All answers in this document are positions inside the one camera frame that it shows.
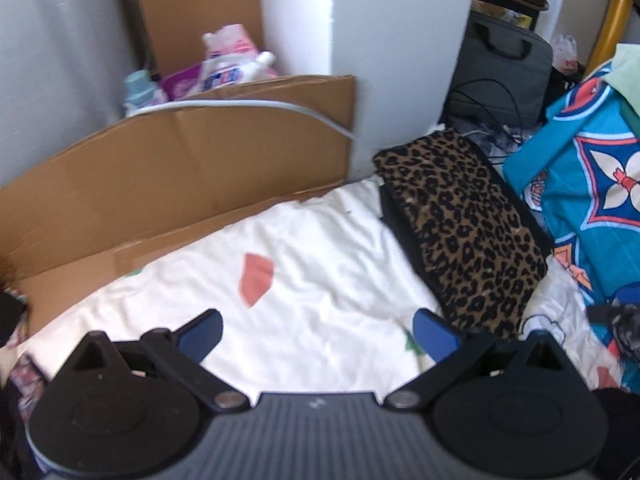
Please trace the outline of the yellow table leg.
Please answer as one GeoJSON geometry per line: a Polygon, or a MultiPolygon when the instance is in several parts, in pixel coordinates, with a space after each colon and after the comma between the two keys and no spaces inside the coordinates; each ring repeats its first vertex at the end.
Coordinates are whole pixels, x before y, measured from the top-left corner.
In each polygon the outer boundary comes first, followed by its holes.
{"type": "Polygon", "coordinates": [[[634,0],[610,0],[598,38],[586,67],[589,76],[615,54],[616,46],[624,36],[634,6],[634,0]]]}

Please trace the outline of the white detergent bottle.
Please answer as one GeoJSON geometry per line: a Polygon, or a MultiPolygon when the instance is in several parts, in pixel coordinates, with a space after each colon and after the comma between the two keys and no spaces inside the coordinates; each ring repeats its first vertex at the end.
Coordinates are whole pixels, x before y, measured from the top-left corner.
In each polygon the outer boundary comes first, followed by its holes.
{"type": "Polygon", "coordinates": [[[276,76],[273,70],[276,56],[270,51],[259,51],[241,24],[206,32],[203,42],[205,61],[196,84],[199,92],[276,76]]]}

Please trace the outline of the light green cloth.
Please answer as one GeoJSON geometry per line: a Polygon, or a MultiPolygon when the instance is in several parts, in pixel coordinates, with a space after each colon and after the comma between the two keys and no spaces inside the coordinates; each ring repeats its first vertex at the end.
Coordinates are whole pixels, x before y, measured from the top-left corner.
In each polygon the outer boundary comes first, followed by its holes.
{"type": "Polygon", "coordinates": [[[604,77],[620,96],[620,114],[635,136],[639,136],[639,58],[638,44],[619,44],[604,77]]]}

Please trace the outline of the pile of dark clothes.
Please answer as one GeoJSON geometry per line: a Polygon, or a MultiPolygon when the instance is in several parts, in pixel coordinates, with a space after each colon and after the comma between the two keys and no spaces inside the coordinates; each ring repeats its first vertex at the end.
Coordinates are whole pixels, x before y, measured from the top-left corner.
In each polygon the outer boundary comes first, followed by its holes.
{"type": "Polygon", "coordinates": [[[26,426],[48,381],[20,349],[28,336],[26,302],[1,292],[1,478],[42,479],[26,426]]]}

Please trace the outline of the blue patterned blanket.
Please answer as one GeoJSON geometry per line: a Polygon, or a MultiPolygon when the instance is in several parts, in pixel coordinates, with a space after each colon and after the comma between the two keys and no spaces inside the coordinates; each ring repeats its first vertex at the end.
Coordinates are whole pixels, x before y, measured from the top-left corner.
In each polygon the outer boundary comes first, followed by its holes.
{"type": "Polygon", "coordinates": [[[585,304],[639,302],[639,138],[623,118],[606,62],[547,110],[546,124],[511,155],[516,194],[539,194],[553,255],[585,304]]]}

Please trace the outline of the white printed bed sheet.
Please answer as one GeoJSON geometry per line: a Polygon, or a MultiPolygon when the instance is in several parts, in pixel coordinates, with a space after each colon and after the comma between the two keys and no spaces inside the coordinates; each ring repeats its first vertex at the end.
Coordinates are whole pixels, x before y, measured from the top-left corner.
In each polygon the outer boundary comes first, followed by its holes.
{"type": "Polygon", "coordinates": [[[382,221],[380,180],[271,207],[95,289],[21,345],[53,376],[85,333],[136,339],[206,309],[224,333],[203,364],[266,391],[386,396],[433,365],[412,333],[437,301],[382,221]]]}

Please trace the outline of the dark grey laptop bag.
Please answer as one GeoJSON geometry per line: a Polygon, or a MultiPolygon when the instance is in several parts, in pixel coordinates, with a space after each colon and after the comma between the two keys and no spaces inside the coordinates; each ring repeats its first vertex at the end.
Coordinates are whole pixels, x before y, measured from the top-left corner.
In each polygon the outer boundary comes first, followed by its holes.
{"type": "Polygon", "coordinates": [[[544,105],[552,47],[528,29],[471,12],[446,110],[460,118],[495,119],[533,128],[544,105]]]}

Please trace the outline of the teal capped bottle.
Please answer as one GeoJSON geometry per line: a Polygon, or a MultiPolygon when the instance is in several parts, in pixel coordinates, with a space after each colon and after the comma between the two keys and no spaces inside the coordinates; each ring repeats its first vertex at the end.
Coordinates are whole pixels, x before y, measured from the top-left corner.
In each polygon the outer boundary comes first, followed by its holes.
{"type": "Polygon", "coordinates": [[[124,79],[125,116],[130,117],[142,108],[160,105],[168,101],[166,93],[151,78],[148,70],[136,70],[124,79]]]}

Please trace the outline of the brown cardboard sheet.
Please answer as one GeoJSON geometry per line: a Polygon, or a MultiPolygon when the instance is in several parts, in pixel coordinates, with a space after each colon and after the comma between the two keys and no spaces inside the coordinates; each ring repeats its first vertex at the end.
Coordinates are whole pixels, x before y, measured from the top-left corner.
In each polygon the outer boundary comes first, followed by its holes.
{"type": "Polygon", "coordinates": [[[1,285],[38,332],[116,278],[343,184],[352,76],[280,77],[126,117],[122,0],[1,0],[1,285]]]}

